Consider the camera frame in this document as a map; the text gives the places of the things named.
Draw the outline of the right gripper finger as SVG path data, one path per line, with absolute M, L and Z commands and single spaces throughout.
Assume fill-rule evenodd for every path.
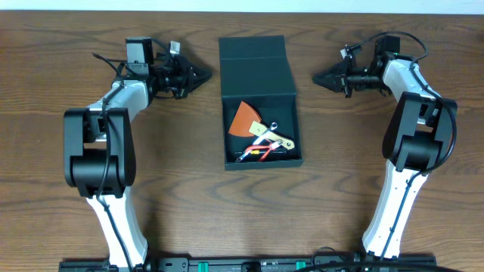
M 328 70 L 314 74 L 312 79 L 316 80 L 316 79 L 325 79 L 325 78 L 332 78 L 332 77 L 342 77 L 342 78 L 346 77 L 346 61 L 345 60 L 341 61 L 337 64 L 334 64 Z
M 329 77 L 329 78 L 314 78 L 313 82 L 316 85 L 320 85 L 335 93 L 342 93 L 345 91 L 344 85 L 342 85 L 341 78 Z

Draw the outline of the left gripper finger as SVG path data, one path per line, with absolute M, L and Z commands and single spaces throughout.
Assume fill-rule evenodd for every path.
M 212 72 L 199 68 L 193 63 L 188 63 L 188 81 L 205 82 L 212 78 Z
M 189 78 L 185 81 L 185 97 L 187 97 L 192 91 L 200 87 L 206 81 L 205 78 Z

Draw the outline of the red black pliers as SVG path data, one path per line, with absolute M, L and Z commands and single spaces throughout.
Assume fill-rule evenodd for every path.
M 250 151 L 252 150 L 268 150 L 268 152 L 264 155 L 261 155 L 258 159 L 258 162 L 263 162 L 266 157 L 269 155 L 270 151 L 276 150 L 283 144 L 283 141 L 274 141 L 271 142 L 269 145 L 252 145 L 245 149 L 244 153 L 239 156 L 236 161 L 242 162 L 247 156 L 249 156 Z

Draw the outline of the silver ring wrench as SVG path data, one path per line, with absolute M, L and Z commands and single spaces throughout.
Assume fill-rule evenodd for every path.
M 255 139 L 252 145 L 260 145 L 260 143 L 262 143 L 268 137 L 268 133 L 273 132 L 277 127 L 278 127 L 278 124 L 276 122 L 273 122 L 269 128 L 265 128 L 263 130 L 261 135 L 259 135 L 258 138 Z

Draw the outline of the orange scraper wooden handle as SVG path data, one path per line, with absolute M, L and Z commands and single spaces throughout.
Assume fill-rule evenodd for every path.
M 257 139 L 263 130 L 265 128 L 269 128 L 270 126 L 271 125 L 267 126 L 262 122 L 261 116 L 255 111 L 254 108 L 242 101 L 237 109 L 237 112 L 235 113 L 228 133 L 239 138 Z M 268 137 L 264 141 L 283 141 L 281 146 L 287 150 L 292 150 L 296 147 L 293 140 L 277 134 L 275 130 L 273 132 L 269 132 Z

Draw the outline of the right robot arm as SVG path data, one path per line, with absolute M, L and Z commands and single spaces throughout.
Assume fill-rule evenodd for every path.
M 354 91 L 385 90 L 397 101 L 382 143 L 385 181 L 362 245 L 372 258 L 398 258 L 420 188 L 455 146 L 458 106 L 427 84 L 414 57 L 388 51 L 367 67 L 356 67 L 346 55 L 328 71 L 314 75 L 313 82 L 346 97 Z

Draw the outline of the dark green box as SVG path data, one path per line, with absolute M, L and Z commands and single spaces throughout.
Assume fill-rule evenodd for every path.
M 303 163 L 296 107 L 296 86 L 287 60 L 283 36 L 224 37 L 219 39 L 222 120 L 226 170 L 298 167 Z M 256 136 L 229 133 L 240 104 L 251 106 L 275 133 L 291 140 L 291 148 L 279 147 L 259 162 L 249 155 L 236 159 Z

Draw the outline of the black yellow screwdriver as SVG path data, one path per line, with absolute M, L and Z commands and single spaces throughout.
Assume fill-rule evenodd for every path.
M 268 150 L 252 150 L 250 151 L 249 155 L 254 155 L 254 156 L 261 156 L 261 155 L 264 155 L 268 152 Z M 234 152 L 234 155 L 235 156 L 241 156 L 244 152 L 243 151 L 237 151 L 237 152 Z M 286 150 L 273 150 L 273 151 L 270 151 L 269 152 L 269 155 L 271 154 L 278 154 L 278 155 L 281 155 L 281 154 L 286 154 L 287 151 Z

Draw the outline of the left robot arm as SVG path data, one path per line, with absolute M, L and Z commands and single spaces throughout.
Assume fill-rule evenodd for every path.
M 180 99 L 212 73 L 181 55 L 106 59 L 111 89 L 96 103 L 64 114 L 64 175 L 98 216 L 109 248 L 105 260 L 62 261 L 60 271 L 156 271 L 132 201 L 136 176 L 131 123 L 159 91 Z

